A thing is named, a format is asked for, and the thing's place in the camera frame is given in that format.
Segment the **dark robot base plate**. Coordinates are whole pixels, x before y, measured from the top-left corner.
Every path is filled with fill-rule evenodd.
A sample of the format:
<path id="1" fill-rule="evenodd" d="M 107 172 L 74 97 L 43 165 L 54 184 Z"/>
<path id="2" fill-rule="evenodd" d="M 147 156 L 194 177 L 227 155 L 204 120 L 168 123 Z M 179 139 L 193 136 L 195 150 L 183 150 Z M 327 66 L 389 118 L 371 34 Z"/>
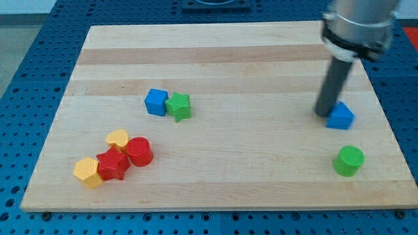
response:
<path id="1" fill-rule="evenodd" d="M 181 0 L 182 10 L 249 10 L 251 0 Z"/>

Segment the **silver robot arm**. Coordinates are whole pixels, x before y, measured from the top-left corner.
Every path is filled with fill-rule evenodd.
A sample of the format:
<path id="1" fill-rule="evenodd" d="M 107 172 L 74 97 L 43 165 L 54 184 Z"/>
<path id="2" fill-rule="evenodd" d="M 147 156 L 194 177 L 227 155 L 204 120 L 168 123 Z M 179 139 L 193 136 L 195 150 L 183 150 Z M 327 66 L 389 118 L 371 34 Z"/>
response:
<path id="1" fill-rule="evenodd" d="M 377 61 L 393 37 L 399 0 L 333 0 L 323 13 L 322 39 L 331 54 L 351 63 Z"/>

